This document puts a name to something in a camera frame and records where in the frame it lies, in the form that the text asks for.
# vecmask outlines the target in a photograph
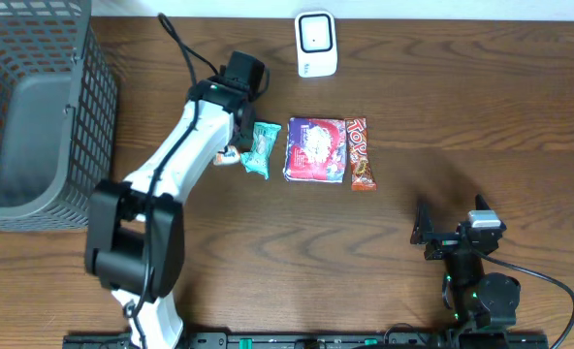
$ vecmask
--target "basket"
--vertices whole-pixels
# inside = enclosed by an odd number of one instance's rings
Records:
[[[87,224],[117,88],[86,0],[0,0],[0,230]]]

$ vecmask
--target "white backdrop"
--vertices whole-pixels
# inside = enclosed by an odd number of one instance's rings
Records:
[[[93,0],[95,16],[574,20],[574,0]]]

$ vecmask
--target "wooden table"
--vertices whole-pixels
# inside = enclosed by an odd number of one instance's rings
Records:
[[[186,321],[248,332],[451,323],[443,263],[408,243],[418,195],[450,230],[483,193],[509,227],[494,255],[574,289],[574,23],[339,20],[339,68],[322,79],[298,77],[292,20],[174,24],[214,64],[238,49],[270,67],[270,91],[256,103],[266,120],[366,116],[379,186],[286,182],[284,130],[269,181],[241,166],[207,168],[185,206],[175,294]],[[122,179],[177,123],[189,78],[156,19],[92,25],[121,79],[113,178]],[[84,240],[0,233],[0,348],[124,330],[119,305],[84,271]],[[485,267],[521,281],[518,328],[554,342],[571,311],[567,295]],[[564,347],[574,348],[574,330]]]

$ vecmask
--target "snack packet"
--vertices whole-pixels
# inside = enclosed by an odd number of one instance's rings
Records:
[[[289,120],[287,180],[340,183],[345,172],[345,121],[292,117]]]
[[[225,151],[220,151],[214,156],[212,163],[215,166],[229,166],[239,162],[239,150],[235,145],[228,145]]]
[[[255,122],[255,127],[252,132],[252,148],[250,152],[242,153],[240,156],[241,163],[248,173],[256,172],[263,175],[266,180],[270,178],[268,161],[280,128],[281,126],[276,124]]]
[[[352,190],[376,190],[367,157],[367,120],[364,117],[345,119],[349,140],[349,162],[352,165]]]

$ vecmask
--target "purple package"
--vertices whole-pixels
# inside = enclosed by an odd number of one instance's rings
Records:
[[[340,183],[345,172],[345,121],[292,117],[285,179]]]

